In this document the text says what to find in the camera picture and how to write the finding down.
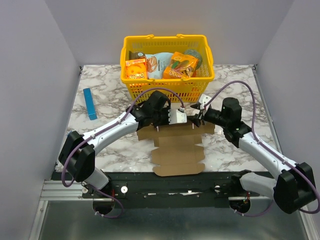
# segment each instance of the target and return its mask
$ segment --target snack package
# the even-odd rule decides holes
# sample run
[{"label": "snack package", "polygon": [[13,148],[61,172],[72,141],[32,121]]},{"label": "snack package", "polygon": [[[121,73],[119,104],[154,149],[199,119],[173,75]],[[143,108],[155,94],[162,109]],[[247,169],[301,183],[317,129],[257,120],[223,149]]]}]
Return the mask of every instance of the snack package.
[{"label": "snack package", "polygon": [[162,79],[166,67],[169,65],[173,53],[160,52],[144,54],[143,52],[129,51],[129,59],[146,59],[147,76],[149,79]]},{"label": "snack package", "polygon": [[147,61],[145,58],[125,61],[126,77],[128,79],[146,79]]},{"label": "snack package", "polygon": [[191,78],[196,70],[199,59],[175,52],[171,58],[169,66],[163,72],[164,79],[181,79],[182,77]]}]

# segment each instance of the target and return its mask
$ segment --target gray wall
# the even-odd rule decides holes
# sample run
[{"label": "gray wall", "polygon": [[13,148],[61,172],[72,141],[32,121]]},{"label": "gray wall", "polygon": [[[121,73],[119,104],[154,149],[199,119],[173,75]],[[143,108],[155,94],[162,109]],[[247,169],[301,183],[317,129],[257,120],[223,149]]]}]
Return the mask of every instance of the gray wall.
[{"label": "gray wall", "polygon": [[79,67],[43,0],[0,1],[0,239],[28,239]]},{"label": "gray wall", "polygon": [[[320,1],[295,0],[257,73],[283,152],[320,186]],[[318,228],[320,214],[314,216]]]},{"label": "gray wall", "polygon": [[81,64],[119,63],[130,35],[204,34],[216,64],[256,64],[293,0],[45,0]]}]

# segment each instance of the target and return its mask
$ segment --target gray floor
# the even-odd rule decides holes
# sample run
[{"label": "gray floor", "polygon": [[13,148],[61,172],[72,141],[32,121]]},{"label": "gray floor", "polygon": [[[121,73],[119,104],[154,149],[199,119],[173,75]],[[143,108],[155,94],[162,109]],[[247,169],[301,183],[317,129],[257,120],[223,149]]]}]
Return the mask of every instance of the gray floor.
[{"label": "gray floor", "polygon": [[[256,200],[250,212],[266,208]],[[261,217],[227,208],[128,209],[119,219],[94,215],[90,201],[49,203],[41,240],[307,240],[300,214],[274,204]]]}]

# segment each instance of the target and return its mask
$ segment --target cardboard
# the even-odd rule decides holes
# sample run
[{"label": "cardboard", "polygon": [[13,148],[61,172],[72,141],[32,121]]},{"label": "cardboard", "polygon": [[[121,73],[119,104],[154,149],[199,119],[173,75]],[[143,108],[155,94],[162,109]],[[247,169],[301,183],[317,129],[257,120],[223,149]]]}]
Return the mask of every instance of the cardboard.
[{"label": "cardboard", "polygon": [[214,134],[215,125],[206,123],[196,127],[191,122],[159,126],[159,131],[153,126],[142,128],[137,132],[138,140],[153,139],[151,161],[155,166],[152,170],[161,177],[199,174],[205,169],[204,147],[202,134]]}]

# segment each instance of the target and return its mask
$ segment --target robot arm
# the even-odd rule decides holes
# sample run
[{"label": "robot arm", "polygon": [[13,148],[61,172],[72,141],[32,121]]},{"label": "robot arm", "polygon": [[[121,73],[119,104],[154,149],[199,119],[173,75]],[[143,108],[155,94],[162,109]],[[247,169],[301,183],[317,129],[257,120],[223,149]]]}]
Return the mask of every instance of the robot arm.
[{"label": "robot arm", "polygon": [[[233,97],[223,100],[221,111],[212,109],[211,106],[204,107],[211,98],[202,95],[198,102],[191,107],[200,110],[199,114],[188,116],[197,127],[204,122],[210,122],[221,126],[225,138],[254,157],[274,177],[274,179],[259,176],[248,170],[242,171],[237,178],[237,186],[242,190],[255,192],[274,199],[277,205],[285,213],[293,213],[301,207],[316,199],[315,193],[293,169],[285,162],[295,166],[315,186],[312,168],[304,163],[297,164],[295,161],[278,153],[275,149],[264,142],[252,129],[241,121],[242,108],[239,101]],[[281,160],[271,154],[265,147],[278,153]]]},{"label": "robot arm", "polygon": [[134,105],[126,118],[120,121],[126,114],[127,112],[124,112],[113,121],[82,135],[77,131],[68,135],[58,158],[63,165],[76,146],[91,137],[73,154],[66,167],[76,182],[86,182],[102,192],[108,192],[109,178],[95,167],[95,156],[101,150],[117,139],[149,125],[157,127],[187,122],[184,110],[171,109],[170,100],[159,91],[154,91],[142,104]]}]

